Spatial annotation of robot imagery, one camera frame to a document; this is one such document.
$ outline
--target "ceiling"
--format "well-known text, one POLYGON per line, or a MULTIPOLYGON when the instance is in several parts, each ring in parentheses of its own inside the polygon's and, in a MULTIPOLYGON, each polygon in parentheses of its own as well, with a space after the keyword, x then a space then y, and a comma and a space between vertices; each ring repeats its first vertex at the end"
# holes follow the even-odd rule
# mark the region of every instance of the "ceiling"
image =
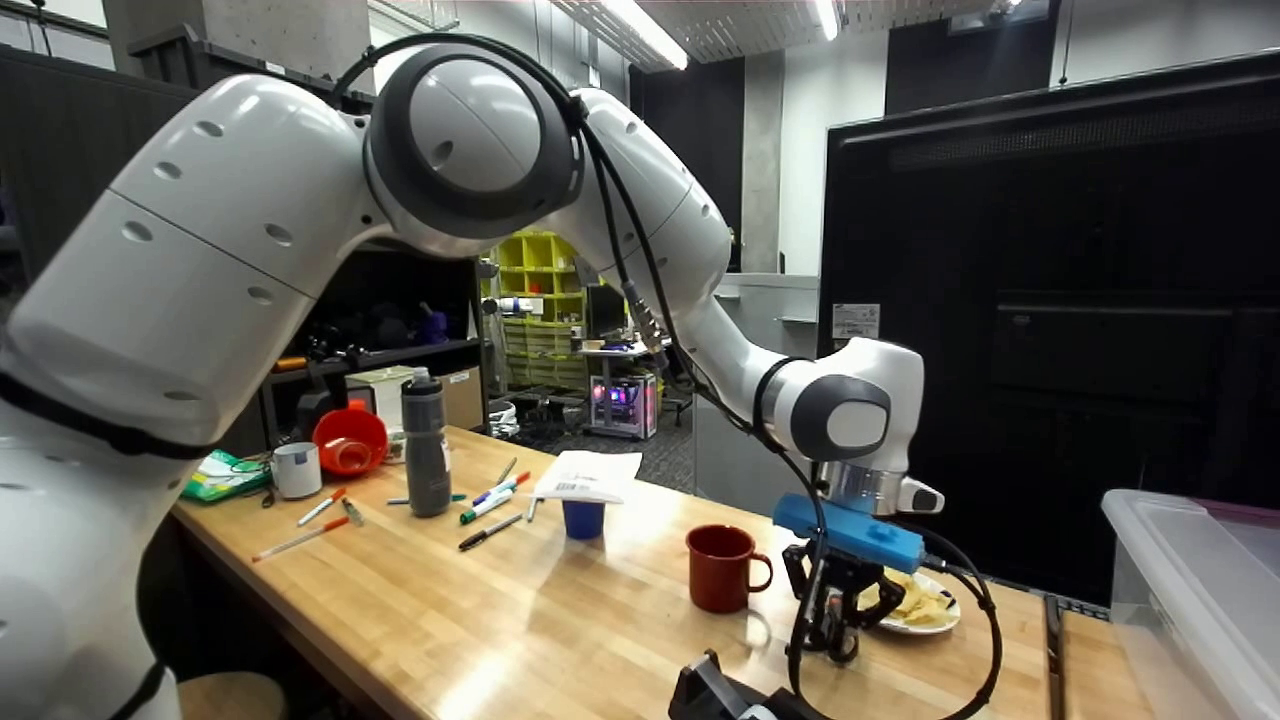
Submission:
MULTIPOLYGON (((641 35, 612 19, 600 0, 552 0, 570 19, 591 28, 607 48, 643 73, 667 70, 641 35)), ((819 44, 810 0, 641 0, 656 26, 699 66, 760 56, 800 44, 819 44)), ((839 34, 849 28, 899 28, 948 17, 976 17, 1008 0, 836 0, 839 34)))

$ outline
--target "wooden table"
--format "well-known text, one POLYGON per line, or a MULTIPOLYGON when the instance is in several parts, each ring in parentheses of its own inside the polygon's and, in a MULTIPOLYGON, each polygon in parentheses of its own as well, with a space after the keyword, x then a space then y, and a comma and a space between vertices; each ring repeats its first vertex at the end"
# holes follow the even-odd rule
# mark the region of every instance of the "wooden table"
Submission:
MULTIPOLYGON (((459 493, 479 493, 515 462, 531 476, 544 451, 474 432, 446 432, 459 493)), ((790 534, 765 516, 637 485, 607 507, 600 543, 564 540, 560 507, 515 524, 474 553, 455 516, 410 522, 401 470, 347 490, 363 528, 250 563, 292 537, 311 505, 264 507, 239 496, 214 507, 178 505, 175 522, 209 543, 292 630, 292 641, 341 686, 387 715, 665 715, 676 673, 703 648, 726 677, 785 690, 785 646, 795 599, 785 572, 751 611, 707 618, 688 606, 682 534, 741 524, 768 557, 790 534)), ((986 715, 1048 715, 1041 598, 995 587, 1002 677, 986 715)), ((943 715, 986 673, 986 624, 965 599, 953 635, 867 635, 857 664, 804 655, 804 694, 829 715, 943 715)), ((1149 715, 1109 624, 1067 619, 1067 715, 1149 715)))

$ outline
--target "gray bottle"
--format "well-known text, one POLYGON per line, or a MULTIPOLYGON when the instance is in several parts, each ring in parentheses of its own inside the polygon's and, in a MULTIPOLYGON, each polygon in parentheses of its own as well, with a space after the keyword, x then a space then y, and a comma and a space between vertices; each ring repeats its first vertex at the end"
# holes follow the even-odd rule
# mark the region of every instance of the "gray bottle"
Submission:
POLYGON ((446 450, 445 450, 445 399, 430 376, 401 386, 405 408, 405 476, 410 516, 445 516, 452 496, 446 450))

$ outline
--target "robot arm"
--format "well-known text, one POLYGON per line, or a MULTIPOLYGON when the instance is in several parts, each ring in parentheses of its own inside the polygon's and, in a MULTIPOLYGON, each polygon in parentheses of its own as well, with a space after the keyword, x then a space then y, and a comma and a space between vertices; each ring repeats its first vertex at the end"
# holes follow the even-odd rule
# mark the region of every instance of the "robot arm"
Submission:
MULTIPOLYGON (((459 35, 414 54, 373 116, 236 78, 147 140, 8 316, 0 715, 107 715, 134 694, 151 668, 138 548, 356 243, 485 258, 531 219, 667 307, 697 376, 741 419, 839 462, 857 490, 905 482, 919 357, 857 339, 777 369, 713 302, 732 250, 717 205, 612 97, 566 97, 515 54, 459 35), (612 205, 641 225, 614 243, 612 205)), ((175 715, 171 682, 147 711, 175 715)))

